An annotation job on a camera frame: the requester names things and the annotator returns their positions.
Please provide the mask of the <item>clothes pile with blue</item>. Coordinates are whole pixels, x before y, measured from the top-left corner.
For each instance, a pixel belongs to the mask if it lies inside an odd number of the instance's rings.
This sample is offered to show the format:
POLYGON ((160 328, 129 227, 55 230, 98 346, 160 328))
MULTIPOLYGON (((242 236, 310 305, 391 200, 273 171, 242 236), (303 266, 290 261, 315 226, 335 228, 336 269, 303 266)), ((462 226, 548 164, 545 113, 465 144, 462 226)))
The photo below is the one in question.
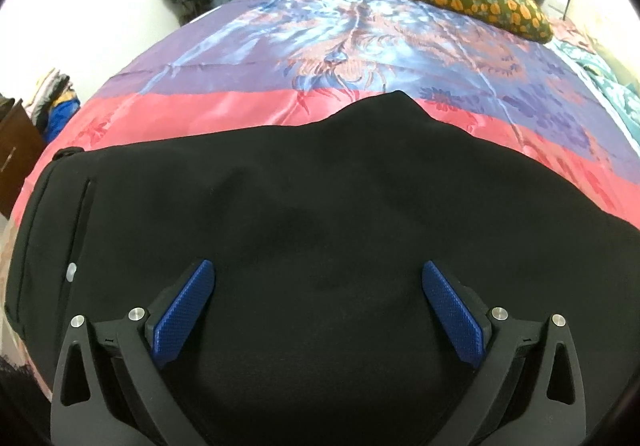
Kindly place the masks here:
POLYGON ((70 76, 52 68, 37 85, 25 110, 47 145, 52 143, 68 121, 79 111, 80 101, 70 76))

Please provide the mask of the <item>colourful satin quilt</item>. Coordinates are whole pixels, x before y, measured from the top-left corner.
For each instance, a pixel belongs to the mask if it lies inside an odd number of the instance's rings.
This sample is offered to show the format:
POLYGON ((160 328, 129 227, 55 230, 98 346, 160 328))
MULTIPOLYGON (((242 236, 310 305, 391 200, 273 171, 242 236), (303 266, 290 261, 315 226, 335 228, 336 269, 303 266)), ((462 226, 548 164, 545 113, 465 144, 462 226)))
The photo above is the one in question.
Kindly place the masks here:
POLYGON ((434 120, 526 155, 639 231, 639 153, 546 45, 412 0, 234 0, 110 78, 44 151, 303 126, 400 91, 434 120))

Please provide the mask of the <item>black pants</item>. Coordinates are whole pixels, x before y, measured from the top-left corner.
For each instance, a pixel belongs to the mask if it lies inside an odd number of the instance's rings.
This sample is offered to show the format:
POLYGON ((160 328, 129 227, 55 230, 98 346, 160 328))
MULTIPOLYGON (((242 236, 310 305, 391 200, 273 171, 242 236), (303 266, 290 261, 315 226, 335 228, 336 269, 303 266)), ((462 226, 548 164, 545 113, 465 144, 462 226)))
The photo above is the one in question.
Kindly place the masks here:
POLYGON ((434 262, 487 307, 562 315, 579 445, 639 439, 639 232, 520 152, 400 91, 303 126, 61 150, 18 227, 1 440, 55 445, 70 319, 149 306, 202 259, 215 289, 160 375, 202 445, 435 445, 474 377, 422 289, 434 262))

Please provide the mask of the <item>teal floral blanket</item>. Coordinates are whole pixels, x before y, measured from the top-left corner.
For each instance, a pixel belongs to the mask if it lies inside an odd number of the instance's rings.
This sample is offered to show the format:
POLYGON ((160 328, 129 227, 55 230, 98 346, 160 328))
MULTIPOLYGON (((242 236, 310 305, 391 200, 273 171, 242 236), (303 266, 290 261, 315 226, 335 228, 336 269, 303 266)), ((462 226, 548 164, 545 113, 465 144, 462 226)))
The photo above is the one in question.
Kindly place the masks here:
POLYGON ((639 95, 621 84, 612 68, 598 55, 569 42, 553 39, 547 45, 597 91, 605 110, 613 115, 631 146, 639 151, 639 95))

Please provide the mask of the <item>brown wooden cabinet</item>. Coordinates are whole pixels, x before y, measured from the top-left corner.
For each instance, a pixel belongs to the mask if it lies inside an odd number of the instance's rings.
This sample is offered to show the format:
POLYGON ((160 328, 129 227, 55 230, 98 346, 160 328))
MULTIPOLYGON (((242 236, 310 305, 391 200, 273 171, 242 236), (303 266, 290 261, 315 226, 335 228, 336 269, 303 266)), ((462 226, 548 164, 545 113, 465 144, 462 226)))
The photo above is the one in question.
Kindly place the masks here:
POLYGON ((9 218, 26 177, 46 147, 21 100, 6 100, 1 107, 0 145, 0 207, 9 218))

